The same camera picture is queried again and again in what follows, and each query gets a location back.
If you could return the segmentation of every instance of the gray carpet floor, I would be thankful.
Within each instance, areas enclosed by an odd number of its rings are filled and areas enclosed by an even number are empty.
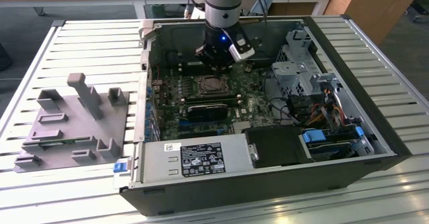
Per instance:
[[[134,19],[133,6],[50,7],[39,17],[32,8],[0,8],[0,42],[14,65],[0,72],[3,78],[22,78],[32,62],[54,20]],[[424,96],[429,98],[429,19],[413,23],[409,11],[380,46]],[[0,81],[0,115],[8,106],[20,81]]]

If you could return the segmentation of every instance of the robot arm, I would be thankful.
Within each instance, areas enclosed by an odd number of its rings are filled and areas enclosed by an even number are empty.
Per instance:
[[[242,0],[205,0],[205,43],[195,56],[217,71],[252,57],[260,44],[244,31],[241,9]]]

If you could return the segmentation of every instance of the power supply label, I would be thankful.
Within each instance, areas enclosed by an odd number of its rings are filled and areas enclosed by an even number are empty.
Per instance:
[[[182,146],[182,175],[193,177],[226,171],[221,143]]]

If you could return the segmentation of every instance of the slotted metal table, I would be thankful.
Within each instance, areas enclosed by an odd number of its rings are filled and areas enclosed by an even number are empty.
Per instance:
[[[133,154],[141,70],[139,20],[67,21],[51,27],[0,120],[0,219],[18,223],[428,223],[429,103],[352,20],[313,17],[412,153],[348,188],[173,216],[145,217],[113,187],[113,164],[16,174],[42,89],[77,94],[83,72],[99,93],[130,91],[123,156]]]

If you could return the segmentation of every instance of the metal case frame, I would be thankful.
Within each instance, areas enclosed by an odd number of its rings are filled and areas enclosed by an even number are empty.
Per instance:
[[[265,200],[288,195],[344,188],[369,173],[389,169],[412,156],[408,147],[393,130],[387,118],[371,99],[369,94],[356,79],[349,67],[346,66],[340,54],[337,53],[312,17],[270,17],[270,20],[301,20],[305,22],[312,32],[312,37],[317,42],[317,46],[325,52],[326,60],[332,64],[338,78],[346,84],[348,90],[353,93],[354,100],[357,101],[364,112],[368,116],[371,116],[373,125],[380,131],[380,134],[396,155],[383,155],[377,158],[352,160],[349,162],[333,161],[329,164],[314,165],[305,168],[290,168],[288,170],[265,174],[252,174],[246,176],[234,176],[205,181],[189,181],[185,183],[165,183],[158,186],[145,186],[145,183],[139,182],[142,173],[141,170],[138,170],[143,163],[142,158],[138,158],[138,156],[141,156],[141,154],[145,155],[145,144],[138,137],[139,132],[143,132],[143,129],[137,129],[135,143],[138,145],[135,148],[131,167],[131,183],[130,186],[123,187],[119,192],[143,215],[153,216],[170,214],[195,209]],[[142,32],[145,32],[145,34],[142,34],[142,43],[146,46],[145,50],[150,51],[147,39],[154,36],[153,30],[155,23],[181,24],[189,22],[201,21],[155,20],[143,23]],[[147,69],[147,56],[142,64],[142,69]],[[139,100],[145,99],[145,96],[146,90],[139,92]],[[142,113],[139,112],[137,114],[138,123],[142,122],[139,121],[141,114]]]

